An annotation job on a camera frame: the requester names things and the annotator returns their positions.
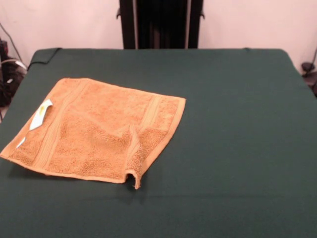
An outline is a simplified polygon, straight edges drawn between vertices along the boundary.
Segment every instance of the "washcloth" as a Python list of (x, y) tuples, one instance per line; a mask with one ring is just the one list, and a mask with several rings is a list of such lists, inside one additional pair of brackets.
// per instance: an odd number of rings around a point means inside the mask
[(123, 183), (135, 188), (178, 127), (185, 99), (123, 88), (88, 78), (61, 79), (0, 156), (46, 175)]

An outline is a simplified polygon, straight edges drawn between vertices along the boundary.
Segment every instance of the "black metal frame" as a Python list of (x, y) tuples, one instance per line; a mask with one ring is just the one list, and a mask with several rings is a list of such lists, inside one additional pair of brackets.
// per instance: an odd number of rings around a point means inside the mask
[(125, 49), (135, 49), (133, 0), (120, 0), (120, 16)]
[[(200, 17), (203, 9), (203, 0), (191, 0), (191, 13), (190, 13), (190, 25), (189, 25), (189, 39), (188, 48), (197, 48), (199, 39), (199, 27), (200, 27)], [(122, 36), (123, 36), (123, 47), (124, 49), (135, 49), (135, 35), (134, 35), (134, 17), (133, 17), (133, 0), (120, 0), (120, 11), (118, 11), (121, 16), (121, 26), (122, 26)], [(141, 35), (144, 35), (148, 30), (138, 26)], [(143, 37), (138, 37), (138, 45), (140, 48), (152, 48), (151, 40), (144, 43)]]

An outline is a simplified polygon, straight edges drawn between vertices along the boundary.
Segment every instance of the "towel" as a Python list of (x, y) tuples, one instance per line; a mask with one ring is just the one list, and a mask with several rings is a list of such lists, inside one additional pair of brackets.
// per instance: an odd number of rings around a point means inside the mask
[(123, 183), (142, 175), (179, 125), (185, 99), (118, 87), (88, 78), (58, 81), (0, 156), (46, 175)]

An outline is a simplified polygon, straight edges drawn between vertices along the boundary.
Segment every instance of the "terry cloth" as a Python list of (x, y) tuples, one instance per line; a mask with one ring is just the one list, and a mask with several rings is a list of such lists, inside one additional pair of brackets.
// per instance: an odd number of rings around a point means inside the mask
[(132, 174), (135, 188), (172, 138), (185, 107), (183, 98), (88, 78), (60, 80), (47, 99), (53, 105), (43, 124), (29, 130), (32, 115), (1, 157), (53, 176), (123, 183)]

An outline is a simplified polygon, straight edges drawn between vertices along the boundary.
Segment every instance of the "table surface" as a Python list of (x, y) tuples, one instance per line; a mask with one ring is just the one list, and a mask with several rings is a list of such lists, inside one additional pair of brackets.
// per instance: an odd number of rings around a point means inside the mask
[(38, 51), (0, 149), (64, 77), (184, 97), (185, 112), (139, 190), (0, 159), (1, 237), (317, 237), (316, 99), (284, 51)]

